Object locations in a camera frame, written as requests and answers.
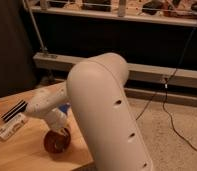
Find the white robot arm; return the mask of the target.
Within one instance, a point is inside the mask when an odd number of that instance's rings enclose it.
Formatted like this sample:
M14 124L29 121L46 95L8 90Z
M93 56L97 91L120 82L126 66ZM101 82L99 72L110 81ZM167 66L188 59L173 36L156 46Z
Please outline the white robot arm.
M58 91L36 94L25 114L60 133L65 124L57 108L69 103L97 171L155 171L125 95L128 76L126 60L116 53L85 58Z

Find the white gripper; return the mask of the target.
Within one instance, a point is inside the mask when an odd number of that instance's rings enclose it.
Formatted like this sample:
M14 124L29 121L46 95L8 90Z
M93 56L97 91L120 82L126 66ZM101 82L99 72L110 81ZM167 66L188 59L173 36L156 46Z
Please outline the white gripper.
M54 132L62 132L67 126L67 115L58 108L52 109L45 116L45 122Z

